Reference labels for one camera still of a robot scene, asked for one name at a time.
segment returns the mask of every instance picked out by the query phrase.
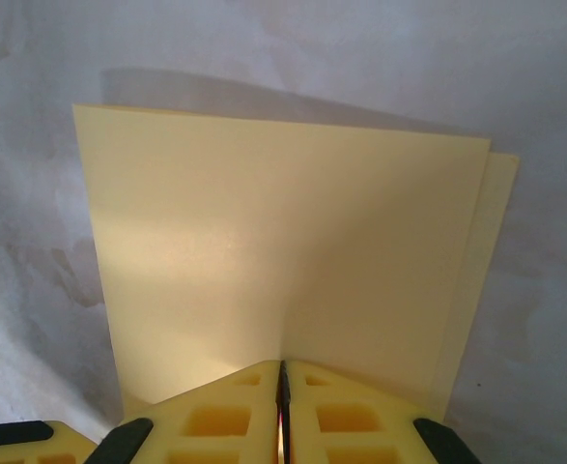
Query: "black rubber pad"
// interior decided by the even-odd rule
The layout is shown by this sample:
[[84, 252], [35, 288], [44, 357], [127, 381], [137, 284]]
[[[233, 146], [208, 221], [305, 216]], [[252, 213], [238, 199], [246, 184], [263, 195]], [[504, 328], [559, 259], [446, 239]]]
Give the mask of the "black rubber pad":
[[0, 447], [19, 443], [41, 442], [53, 436], [53, 428], [42, 420], [0, 423]]
[[83, 464], [129, 464], [153, 427], [151, 420], [140, 418], [114, 428]]
[[429, 419], [416, 419], [414, 427], [438, 464], [480, 464], [452, 428]]

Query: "square cutout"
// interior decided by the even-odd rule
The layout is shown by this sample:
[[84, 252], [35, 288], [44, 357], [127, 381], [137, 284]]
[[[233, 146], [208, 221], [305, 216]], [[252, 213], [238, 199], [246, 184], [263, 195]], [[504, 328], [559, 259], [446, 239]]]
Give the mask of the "square cutout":
[[182, 451], [174, 452], [167, 459], [167, 464], [238, 464], [238, 451]]
[[310, 385], [311, 387], [325, 387], [326, 385], [330, 385], [330, 383], [326, 380], [322, 380], [319, 377], [315, 377], [313, 375], [305, 376], [304, 382], [306, 382], [306, 385]]
[[76, 462], [72, 454], [39, 457], [39, 464], [76, 464]]
[[188, 437], [244, 436], [250, 420], [251, 409], [248, 407], [202, 406], [190, 414], [182, 435]]
[[324, 404], [318, 406], [316, 412], [322, 432], [374, 432], [381, 429], [378, 415], [364, 404]]
[[394, 448], [381, 449], [328, 449], [328, 464], [400, 464]]
[[249, 374], [247, 376], [241, 377], [236, 382], [234, 382], [234, 384], [255, 386], [255, 385], [260, 385], [261, 380], [262, 377], [260, 376], [260, 374]]

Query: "white backdrop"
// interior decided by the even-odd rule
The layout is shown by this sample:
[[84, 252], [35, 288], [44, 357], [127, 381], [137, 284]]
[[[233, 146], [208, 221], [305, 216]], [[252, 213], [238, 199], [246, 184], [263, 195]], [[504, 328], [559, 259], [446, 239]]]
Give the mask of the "white backdrop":
[[73, 102], [490, 136], [522, 156], [448, 413], [567, 463], [567, 0], [0, 0], [0, 421], [120, 413]]

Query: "yellow panel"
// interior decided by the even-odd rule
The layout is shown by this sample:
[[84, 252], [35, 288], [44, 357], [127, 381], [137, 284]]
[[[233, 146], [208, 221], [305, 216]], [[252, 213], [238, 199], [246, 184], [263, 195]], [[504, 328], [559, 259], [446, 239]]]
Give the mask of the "yellow panel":
[[489, 141], [92, 106], [75, 121], [125, 394], [291, 356], [427, 403]]
[[[401, 276], [399, 283], [404, 288], [410, 289], [409, 279], [418, 282], [417, 295], [402, 295], [405, 299], [395, 305], [392, 289], [384, 282], [396, 281], [397, 276], [389, 275], [393, 271], [384, 263], [390, 260], [397, 272], [403, 272], [406, 262], [417, 258], [410, 248], [399, 248], [401, 236], [410, 233], [412, 226], [404, 225], [398, 239], [392, 239], [397, 227], [383, 215], [348, 241], [346, 253], [324, 263], [320, 281], [289, 312], [283, 356], [339, 369], [443, 417], [517, 166], [513, 156], [489, 156], [450, 313], [438, 311], [438, 302], [426, 302], [431, 294], [428, 287], [434, 283], [431, 275], [420, 280]], [[418, 227], [422, 234], [425, 224], [419, 222]], [[420, 246], [415, 252], [425, 252], [425, 248]], [[415, 304], [403, 306], [413, 297]], [[394, 305], [407, 310], [392, 311]], [[437, 334], [440, 339], [435, 344], [424, 339]], [[419, 350], [416, 357], [413, 350]], [[412, 372], [415, 383], [410, 382]]]
[[0, 447], [0, 464], [82, 464], [96, 447], [61, 422], [46, 423], [53, 428], [50, 439]]
[[292, 462], [435, 464], [413, 421], [436, 417], [305, 362], [287, 362]]
[[487, 271], [494, 254], [499, 228], [515, 181], [519, 159], [513, 155], [490, 153], [483, 184], [469, 230], [464, 262], [459, 272], [444, 342], [427, 407], [446, 412], [468, 333], [480, 300]]
[[260, 362], [139, 412], [154, 427], [133, 464], [274, 464], [279, 361]]

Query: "yellow plastic sheet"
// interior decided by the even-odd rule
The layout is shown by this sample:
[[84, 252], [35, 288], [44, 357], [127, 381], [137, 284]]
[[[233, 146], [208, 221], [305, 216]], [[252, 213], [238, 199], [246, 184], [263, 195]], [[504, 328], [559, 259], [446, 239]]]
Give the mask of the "yellow plastic sheet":
[[[127, 409], [292, 357], [443, 413], [491, 250], [460, 270], [512, 183], [500, 167], [498, 201], [482, 194], [488, 140], [74, 114]], [[491, 219], [470, 236], [477, 200]]]

